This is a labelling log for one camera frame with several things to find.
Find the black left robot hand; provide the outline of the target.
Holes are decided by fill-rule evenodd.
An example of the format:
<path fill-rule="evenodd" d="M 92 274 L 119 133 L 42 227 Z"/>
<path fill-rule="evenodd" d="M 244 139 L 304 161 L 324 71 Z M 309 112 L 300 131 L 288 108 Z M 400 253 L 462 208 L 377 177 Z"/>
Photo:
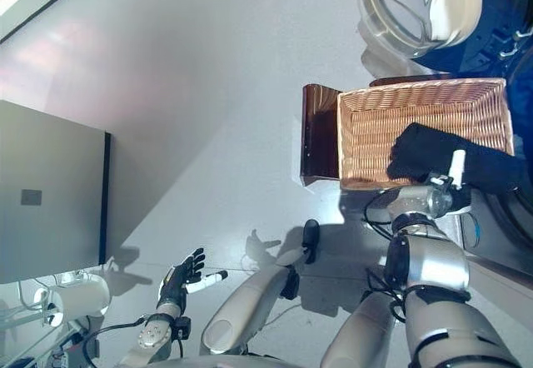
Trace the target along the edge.
<path fill-rule="evenodd" d="M 200 247 L 179 265 L 172 266 L 159 286 L 157 307 L 173 304 L 184 312 L 189 294 L 203 291 L 228 278 L 228 272 L 225 270 L 204 276 L 202 269 L 205 259 L 204 249 Z"/>

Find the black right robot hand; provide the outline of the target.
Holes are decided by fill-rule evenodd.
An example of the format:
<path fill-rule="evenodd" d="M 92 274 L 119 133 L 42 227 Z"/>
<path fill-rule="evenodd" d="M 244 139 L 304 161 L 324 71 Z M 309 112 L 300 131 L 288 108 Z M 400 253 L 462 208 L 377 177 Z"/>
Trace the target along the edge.
<path fill-rule="evenodd" d="M 471 189 L 463 184 L 466 151 L 455 150 L 447 175 L 431 175 L 428 184 L 433 188 L 431 208 L 436 218 L 460 215 L 471 210 Z"/>

